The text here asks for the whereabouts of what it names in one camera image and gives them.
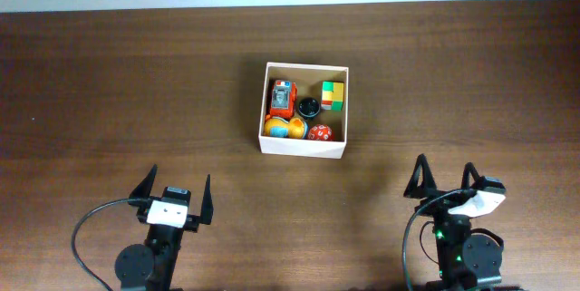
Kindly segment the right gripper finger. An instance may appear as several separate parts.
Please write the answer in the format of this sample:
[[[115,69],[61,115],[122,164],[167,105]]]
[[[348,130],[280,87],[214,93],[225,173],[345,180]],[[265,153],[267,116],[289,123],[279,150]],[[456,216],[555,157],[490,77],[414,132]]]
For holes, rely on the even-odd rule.
[[[438,194],[437,185],[432,176],[427,157],[421,154],[417,157],[413,173],[403,197],[408,199],[425,199]]]
[[[465,164],[462,179],[461,179],[461,189],[473,189],[478,181],[480,180],[480,175],[476,170],[474,164],[472,162],[468,162]]]

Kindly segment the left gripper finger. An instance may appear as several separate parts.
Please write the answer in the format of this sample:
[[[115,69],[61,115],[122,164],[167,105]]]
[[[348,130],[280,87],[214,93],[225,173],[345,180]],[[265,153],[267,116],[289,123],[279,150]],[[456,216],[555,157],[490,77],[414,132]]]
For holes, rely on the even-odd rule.
[[[146,177],[130,193],[130,199],[148,199],[157,174],[158,165],[154,164]]]
[[[213,200],[211,195],[211,176],[207,175],[203,199],[201,202],[201,210],[200,210],[200,223],[201,224],[210,224],[212,222],[213,213],[214,213],[214,206]]]

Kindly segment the red letter ball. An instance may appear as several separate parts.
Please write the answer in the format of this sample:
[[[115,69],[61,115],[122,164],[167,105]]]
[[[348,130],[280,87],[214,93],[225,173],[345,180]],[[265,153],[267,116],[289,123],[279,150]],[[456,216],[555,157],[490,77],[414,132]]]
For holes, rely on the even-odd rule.
[[[333,130],[325,124],[316,124],[307,133],[307,139],[310,141],[333,141]]]

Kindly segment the orange plush duck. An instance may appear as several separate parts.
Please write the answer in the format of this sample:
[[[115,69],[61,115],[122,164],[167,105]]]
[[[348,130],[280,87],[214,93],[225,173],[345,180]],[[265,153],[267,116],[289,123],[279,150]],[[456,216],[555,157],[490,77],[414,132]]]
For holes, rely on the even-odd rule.
[[[307,123],[299,117],[286,120],[282,117],[267,116],[264,124],[264,134],[267,137],[301,140],[308,131]]]

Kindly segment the colourful puzzle cube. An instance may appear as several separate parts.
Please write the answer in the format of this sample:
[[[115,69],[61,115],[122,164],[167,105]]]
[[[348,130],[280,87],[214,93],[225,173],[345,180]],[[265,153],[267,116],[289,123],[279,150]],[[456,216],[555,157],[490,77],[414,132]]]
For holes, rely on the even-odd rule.
[[[321,89],[321,107],[323,110],[340,112],[344,103],[343,82],[323,81]]]

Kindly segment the red toy car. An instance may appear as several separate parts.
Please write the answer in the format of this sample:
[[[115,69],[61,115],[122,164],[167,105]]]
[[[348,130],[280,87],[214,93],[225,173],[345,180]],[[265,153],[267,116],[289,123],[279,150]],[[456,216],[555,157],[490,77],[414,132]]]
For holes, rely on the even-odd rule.
[[[297,88],[294,82],[275,80],[272,86],[268,114],[285,120],[295,115]]]

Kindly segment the black round cap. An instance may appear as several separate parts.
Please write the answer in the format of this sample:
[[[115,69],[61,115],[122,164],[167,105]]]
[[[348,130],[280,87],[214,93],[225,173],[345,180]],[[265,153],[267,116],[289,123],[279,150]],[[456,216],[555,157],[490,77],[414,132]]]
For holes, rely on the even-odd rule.
[[[319,101],[313,97],[303,98],[297,106],[298,114],[305,120],[314,119],[320,113],[320,110],[321,105]]]

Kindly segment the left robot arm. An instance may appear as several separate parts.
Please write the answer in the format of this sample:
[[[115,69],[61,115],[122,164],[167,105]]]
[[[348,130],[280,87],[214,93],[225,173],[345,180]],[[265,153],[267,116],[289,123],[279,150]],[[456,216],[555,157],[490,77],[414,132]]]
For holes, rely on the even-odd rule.
[[[116,258],[114,271],[122,291],[170,290],[183,234],[196,233],[212,221],[211,178],[206,178],[200,213],[194,215],[189,213],[187,189],[166,187],[161,196],[150,195],[157,170],[154,165],[130,194],[129,204],[149,230],[143,243],[127,246]]]

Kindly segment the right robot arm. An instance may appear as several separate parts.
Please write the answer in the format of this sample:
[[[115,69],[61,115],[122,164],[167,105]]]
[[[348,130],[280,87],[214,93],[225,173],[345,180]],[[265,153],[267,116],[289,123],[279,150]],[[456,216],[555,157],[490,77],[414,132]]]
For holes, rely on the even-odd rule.
[[[471,225],[472,219],[492,213],[506,199],[507,189],[499,179],[480,175],[468,162],[460,187],[440,190],[426,156],[421,154],[403,196],[420,202],[405,227],[401,246],[402,272],[409,290],[413,283],[407,246],[411,227],[419,216],[432,219],[440,276],[426,283],[426,290],[493,290],[501,283],[504,240],[488,229]]]

